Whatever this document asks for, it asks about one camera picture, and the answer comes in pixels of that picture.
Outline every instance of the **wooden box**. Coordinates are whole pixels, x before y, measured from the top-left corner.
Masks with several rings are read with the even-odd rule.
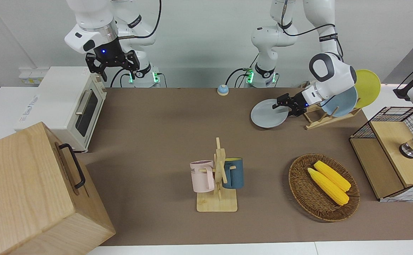
[[[402,121],[370,121],[374,138],[351,138],[350,142],[380,200],[413,200],[413,159],[399,146],[413,138]]]
[[[0,255],[84,255],[114,234],[85,165],[43,123],[0,140]]]

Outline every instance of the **plate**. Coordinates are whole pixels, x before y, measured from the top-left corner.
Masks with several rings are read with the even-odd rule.
[[[362,108],[373,103],[381,90],[381,82],[378,76],[369,70],[356,70],[357,82],[354,85],[357,90],[359,101],[357,108]]]
[[[290,108],[279,106],[273,109],[273,105],[277,100],[264,100],[257,103],[250,113],[252,122],[264,129],[272,129],[282,124],[288,117]]]
[[[336,107],[339,107],[333,117],[342,117],[349,114],[356,106],[357,92],[355,87],[351,87],[344,92],[332,97],[329,101],[325,100],[320,103],[323,111],[329,115],[333,114]]]
[[[310,177],[307,168],[321,160],[336,170],[350,182],[351,188],[347,191],[350,200],[345,205],[338,205],[332,200]],[[299,205],[311,215],[328,222],[343,221],[355,213],[359,206],[360,195],[353,176],[340,163],[321,154],[306,154],[297,158],[289,170],[290,190]]]

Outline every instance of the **oven window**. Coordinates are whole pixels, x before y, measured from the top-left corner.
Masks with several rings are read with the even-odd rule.
[[[80,132],[80,134],[83,137],[85,137],[88,126],[90,126],[91,118],[93,118],[93,113],[94,113],[94,110],[96,109],[96,105],[97,105],[97,97],[94,94],[94,92],[92,92],[90,100],[88,101],[86,105],[85,113],[83,113],[83,115],[80,115],[77,118],[77,122],[76,122],[76,129]]]

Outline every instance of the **mug handle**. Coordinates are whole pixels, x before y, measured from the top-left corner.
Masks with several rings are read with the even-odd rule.
[[[232,176],[232,170],[236,169],[235,165],[229,164],[229,165],[225,165],[227,166],[229,172],[230,172],[230,180],[227,178],[227,181],[230,182],[230,186],[233,187],[233,176]]]
[[[208,189],[214,189],[213,168],[205,166],[206,174],[208,175]]]

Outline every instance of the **woven tray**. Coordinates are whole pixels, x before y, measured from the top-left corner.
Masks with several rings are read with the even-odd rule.
[[[336,204],[318,185],[312,180],[307,168],[321,160],[336,170],[341,176],[350,182],[351,188],[347,191],[350,197],[346,205]],[[290,189],[304,210],[318,219],[334,222],[348,219],[359,206],[359,190],[353,176],[340,163],[321,154],[306,154],[297,158],[290,166]]]

